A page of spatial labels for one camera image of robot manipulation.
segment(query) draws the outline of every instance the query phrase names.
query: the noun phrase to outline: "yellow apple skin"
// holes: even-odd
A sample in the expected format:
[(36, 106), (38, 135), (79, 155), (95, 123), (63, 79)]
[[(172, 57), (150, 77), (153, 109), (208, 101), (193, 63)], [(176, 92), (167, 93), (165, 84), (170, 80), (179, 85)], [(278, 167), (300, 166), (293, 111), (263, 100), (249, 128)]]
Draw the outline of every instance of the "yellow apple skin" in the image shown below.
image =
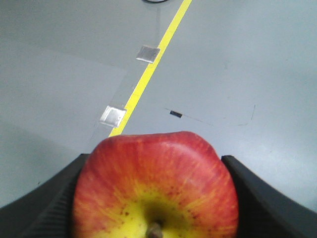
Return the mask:
[(74, 238), (233, 238), (238, 198), (214, 149), (191, 132), (121, 135), (102, 141), (79, 176)]

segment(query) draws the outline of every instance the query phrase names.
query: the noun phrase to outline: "yellow line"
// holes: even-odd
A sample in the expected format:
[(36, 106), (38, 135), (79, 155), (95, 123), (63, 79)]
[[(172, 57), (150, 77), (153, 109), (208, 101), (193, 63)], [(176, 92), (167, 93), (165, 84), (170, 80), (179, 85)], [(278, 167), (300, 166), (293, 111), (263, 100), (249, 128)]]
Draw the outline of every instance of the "yellow line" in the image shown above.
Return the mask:
[(123, 132), (123, 129), (127, 125), (135, 107), (137, 106), (140, 97), (142, 96), (148, 82), (150, 81), (157, 65), (159, 64), (160, 59), (162, 58), (170, 40), (172, 39), (178, 25), (180, 24), (181, 20), (183, 19), (183, 16), (185, 15), (190, 3), (192, 0), (184, 0), (179, 7), (176, 15), (174, 16), (172, 22), (170, 23), (168, 29), (166, 30), (163, 38), (161, 39), (158, 48), (160, 49), (158, 56), (156, 57), (155, 61), (153, 63), (148, 64), (145, 71), (143, 72), (143, 75), (141, 76), (137, 86), (135, 87), (133, 93), (131, 94), (127, 104), (125, 105), (126, 113), (124, 115), (124, 118), (122, 119), (122, 122), (119, 127), (113, 128), (110, 136), (120, 135)]

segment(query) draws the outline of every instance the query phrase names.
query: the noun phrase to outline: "gray floor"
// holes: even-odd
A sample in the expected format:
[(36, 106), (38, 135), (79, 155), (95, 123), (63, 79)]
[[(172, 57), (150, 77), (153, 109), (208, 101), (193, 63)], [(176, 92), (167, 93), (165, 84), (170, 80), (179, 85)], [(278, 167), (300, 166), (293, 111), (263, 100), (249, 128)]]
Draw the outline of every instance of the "gray floor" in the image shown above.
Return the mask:
[[(0, 206), (107, 137), (181, 2), (0, 3)], [(316, 12), (194, 0), (124, 133), (196, 132), (317, 211)]]

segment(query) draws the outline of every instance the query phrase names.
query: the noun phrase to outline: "apple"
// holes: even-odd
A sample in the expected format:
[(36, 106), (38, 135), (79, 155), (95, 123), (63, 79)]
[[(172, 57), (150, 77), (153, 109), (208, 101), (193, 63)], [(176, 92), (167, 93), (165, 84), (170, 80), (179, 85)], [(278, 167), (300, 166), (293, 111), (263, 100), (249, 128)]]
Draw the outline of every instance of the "apple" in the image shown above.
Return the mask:
[(191, 132), (105, 139), (75, 189), (74, 238), (233, 238), (237, 226), (230, 173)]

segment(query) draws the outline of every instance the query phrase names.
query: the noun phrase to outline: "yellow floor tape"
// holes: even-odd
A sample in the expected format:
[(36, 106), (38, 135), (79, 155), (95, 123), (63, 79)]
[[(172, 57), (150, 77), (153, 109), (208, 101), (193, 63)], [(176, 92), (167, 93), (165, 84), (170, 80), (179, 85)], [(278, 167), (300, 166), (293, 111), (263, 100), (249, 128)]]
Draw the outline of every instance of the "yellow floor tape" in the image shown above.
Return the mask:
[(172, 22), (170, 23), (167, 31), (165, 32), (162, 40), (160, 41), (158, 48), (160, 49), (158, 56), (156, 57), (153, 63), (148, 64), (147, 68), (145, 69), (143, 75), (141, 76), (137, 86), (135, 87), (133, 93), (131, 94), (127, 104), (125, 105), (126, 113), (124, 118), (121, 121), (121, 124), (117, 128), (113, 128), (110, 136), (120, 135), (123, 132), (123, 129), (127, 125), (135, 107), (137, 106), (148, 82), (150, 81), (155, 69), (157, 68), (160, 59), (162, 58), (170, 40), (172, 39), (178, 25), (180, 24), (181, 20), (183, 19), (190, 3), (192, 0), (184, 0), (181, 6), (179, 7), (176, 15), (174, 16)]

